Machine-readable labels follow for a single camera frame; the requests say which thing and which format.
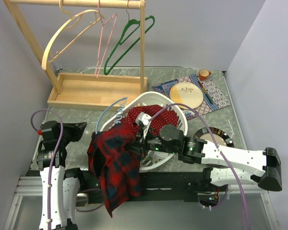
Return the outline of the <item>red polka dot garment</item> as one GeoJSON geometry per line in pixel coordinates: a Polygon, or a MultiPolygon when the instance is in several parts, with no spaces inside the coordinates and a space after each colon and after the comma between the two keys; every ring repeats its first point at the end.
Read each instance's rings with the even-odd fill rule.
{"type": "MultiPolygon", "coordinates": [[[[127,115],[121,119],[121,123],[127,124],[131,127],[132,132],[137,134],[140,130],[140,126],[136,124],[137,116],[143,112],[153,117],[157,112],[162,109],[160,105],[148,105],[148,106],[137,106],[131,109],[127,115]]],[[[157,136],[159,135],[160,129],[165,125],[173,125],[176,127],[178,124],[178,116],[175,111],[164,110],[156,118],[154,118],[150,125],[150,132],[157,136]]]]}

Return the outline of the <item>light blue hanger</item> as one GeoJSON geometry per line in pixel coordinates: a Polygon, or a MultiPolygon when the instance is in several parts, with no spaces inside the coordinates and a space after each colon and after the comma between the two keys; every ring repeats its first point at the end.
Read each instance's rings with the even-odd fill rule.
{"type": "Polygon", "coordinates": [[[122,115],[123,115],[123,110],[125,108],[125,105],[127,103],[128,97],[123,97],[118,99],[117,101],[115,101],[114,103],[112,103],[111,105],[109,105],[99,116],[98,120],[95,122],[96,127],[95,127],[95,132],[98,133],[101,131],[101,129],[99,129],[99,125],[103,119],[103,117],[105,116],[105,114],[109,111],[115,111],[115,119],[114,119],[114,124],[118,124],[120,123],[121,119],[122,119],[122,115]]]}

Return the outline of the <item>red black plaid skirt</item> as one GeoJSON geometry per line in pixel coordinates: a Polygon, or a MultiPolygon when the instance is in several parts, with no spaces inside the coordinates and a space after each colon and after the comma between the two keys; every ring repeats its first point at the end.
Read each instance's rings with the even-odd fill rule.
{"type": "Polygon", "coordinates": [[[94,132],[91,136],[87,150],[88,169],[100,181],[104,205],[110,216],[131,196],[141,194],[141,157],[125,148],[135,140],[128,124],[117,124],[108,131],[94,132]]]}

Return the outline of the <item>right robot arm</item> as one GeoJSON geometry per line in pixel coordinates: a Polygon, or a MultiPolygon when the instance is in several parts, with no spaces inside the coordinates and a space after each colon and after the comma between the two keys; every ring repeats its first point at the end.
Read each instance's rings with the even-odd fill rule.
{"type": "Polygon", "coordinates": [[[176,154],[188,164],[219,166],[201,178],[201,187],[206,191],[228,184],[257,184],[263,190],[282,191],[281,160],[274,148],[254,151],[216,146],[211,141],[187,137],[173,125],[165,125],[157,136],[142,129],[126,149],[140,156],[156,151],[176,154]]]}

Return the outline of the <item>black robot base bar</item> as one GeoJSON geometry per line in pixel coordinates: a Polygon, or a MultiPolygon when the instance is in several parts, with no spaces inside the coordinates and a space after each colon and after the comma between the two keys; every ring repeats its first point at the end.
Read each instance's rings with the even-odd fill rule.
{"type": "MultiPolygon", "coordinates": [[[[208,195],[214,192],[224,192],[227,185],[218,187],[211,184],[212,169],[205,168],[202,172],[141,172],[141,195],[131,196],[129,201],[172,201],[197,202],[198,194],[208,195]]],[[[80,172],[79,168],[67,170],[64,177],[80,176],[80,189],[93,189],[87,192],[88,203],[101,203],[103,197],[100,191],[99,180],[89,171],[80,172]]]]}

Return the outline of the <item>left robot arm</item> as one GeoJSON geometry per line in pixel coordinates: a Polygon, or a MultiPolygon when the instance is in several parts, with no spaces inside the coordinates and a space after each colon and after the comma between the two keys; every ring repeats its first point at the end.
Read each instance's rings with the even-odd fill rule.
{"type": "Polygon", "coordinates": [[[86,180],[80,168],[65,168],[66,147],[81,139],[86,122],[48,121],[41,125],[42,140],[36,162],[42,181],[41,230],[76,230],[77,194],[85,189],[86,180]]]}

